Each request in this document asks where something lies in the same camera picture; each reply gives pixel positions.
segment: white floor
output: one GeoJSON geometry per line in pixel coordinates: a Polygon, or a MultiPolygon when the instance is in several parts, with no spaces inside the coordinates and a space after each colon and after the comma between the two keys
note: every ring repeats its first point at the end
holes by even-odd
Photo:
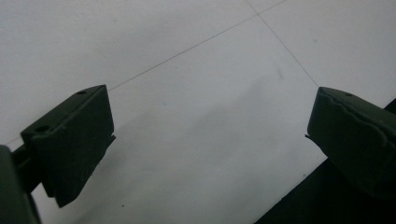
{"type": "Polygon", "coordinates": [[[43,223],[254,223],[324,159],[318,86],[396,98],[395,0],[1,1],[0,143],[107,84],[118,139],[43,223]]]}

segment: screw hole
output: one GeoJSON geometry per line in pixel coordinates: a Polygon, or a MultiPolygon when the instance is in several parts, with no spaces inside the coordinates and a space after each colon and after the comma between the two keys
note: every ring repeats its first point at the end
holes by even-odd
{"type": "Polygon", "coordinates": [[[44,132],[46,132],[49,128],[50,128],[50,126],[41,126],[41,127],[38,127],[35,131],[38,132],[38,133],[44,133],[44,132]]]}

